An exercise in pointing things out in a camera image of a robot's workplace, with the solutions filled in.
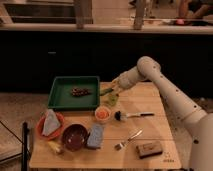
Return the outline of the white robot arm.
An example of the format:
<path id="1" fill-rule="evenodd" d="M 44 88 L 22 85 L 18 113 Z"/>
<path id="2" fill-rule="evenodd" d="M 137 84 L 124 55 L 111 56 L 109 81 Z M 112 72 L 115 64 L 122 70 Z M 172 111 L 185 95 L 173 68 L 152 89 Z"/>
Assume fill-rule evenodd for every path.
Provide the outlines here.
<path id="1" fill-rule="evenodd" d="M 189 171 L 213 171 L 213 113 L 208 114 L 167 79 L 160 64 L 149 56 L 141 57 L 133 68 L 117 76 L 112 87 L 120 93 L 144 80 L 157 87 L 192 137 Z"/>

